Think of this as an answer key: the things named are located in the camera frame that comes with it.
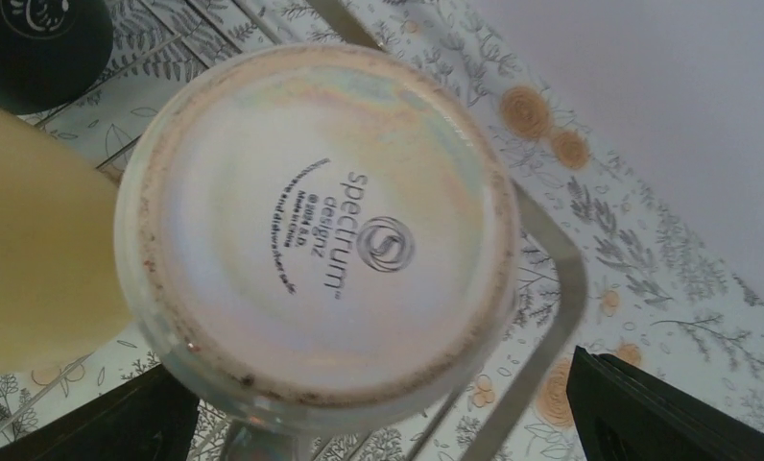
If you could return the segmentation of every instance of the floral tablecloth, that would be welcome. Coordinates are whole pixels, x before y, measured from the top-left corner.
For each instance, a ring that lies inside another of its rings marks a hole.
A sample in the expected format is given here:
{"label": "floral tablecloth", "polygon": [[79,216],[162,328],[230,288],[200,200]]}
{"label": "floral tablecloth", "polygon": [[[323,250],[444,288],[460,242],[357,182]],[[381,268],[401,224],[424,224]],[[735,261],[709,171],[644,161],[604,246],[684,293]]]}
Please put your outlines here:
{"label": "floral tablecloth", "polygon": [[[285,39],[339,41],[303,0],[247,3]],[[581,123],[464,1],[346,4],[389,50],[469,107],[514,179],[546,207],[585,257],[590,288],[585,320],[498,461],[585,459],[564,393],[575,344],[590,352],[614,353],[764,432],[764,303],[704,247],[700,236],[657,198],[622,155]],[[233,44],[244,50],[271,45],[230,0],[198,0],[195,5],[197,9],[180,0],[115,1],[115,51],[107,80],[49,122],[47,133],[100,164],[130,148],[158,109],[190,79],[237,54]],[[171,34],[183,38],[157,49]],[[154,49],[146,61],[110,78]],[[27,118],[34,123],[46,115]],[[129,155],[130,150],[104,172],[118,179]],[[519,279],[519,312],[500,348],[419,459],[460,457],[555,315],[560,299],[555,269],[531,239],[523,243]],[[135,328],[128,328],[12,424],[0,436],[0,446],[156,363]],[[0,376],[0,422],[60,370]],[[401,459],[435,411],[429,408],[373,433],[358,449],[358,459]],[[220,419],[202,403],[194,446]],[[338,437],[322,459],[342,459],[362,439]],[[212,436],[196,459],[216,459],[222,442],[223,433]]]}

